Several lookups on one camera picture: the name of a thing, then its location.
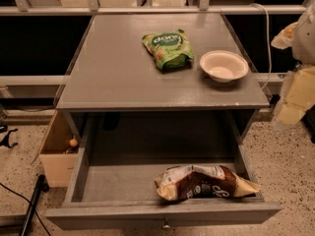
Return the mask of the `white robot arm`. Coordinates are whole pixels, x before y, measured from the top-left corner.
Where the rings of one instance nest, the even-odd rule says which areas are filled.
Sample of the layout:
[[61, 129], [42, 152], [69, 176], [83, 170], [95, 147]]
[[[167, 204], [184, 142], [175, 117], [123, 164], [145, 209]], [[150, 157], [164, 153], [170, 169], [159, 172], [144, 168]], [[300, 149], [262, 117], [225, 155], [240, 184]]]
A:
[[297, 22], [285, 27], [271, 42], [277, 49], [292, 49], [292, 56], [301, 63], [296, 72], [289, 72], [276, 105], [274, 123], [279, 128], [296, 125], [315, 105], [315, 1], [309, 2]]

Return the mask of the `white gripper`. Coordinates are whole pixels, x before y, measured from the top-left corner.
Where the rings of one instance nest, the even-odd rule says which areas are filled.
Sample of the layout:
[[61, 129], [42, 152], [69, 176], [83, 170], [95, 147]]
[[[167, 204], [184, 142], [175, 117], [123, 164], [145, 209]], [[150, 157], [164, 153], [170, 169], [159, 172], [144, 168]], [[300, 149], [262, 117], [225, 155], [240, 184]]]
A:
[[[296, 26], [294, 22], [282, 29], [271, 45], [277, 49], [292, 47]], [[289, 72], [283, 81], [281, 99], [274, 110], [274, 126], [289, 129], [315, 105], [315, 66], [303, 65], [297, 72]]]

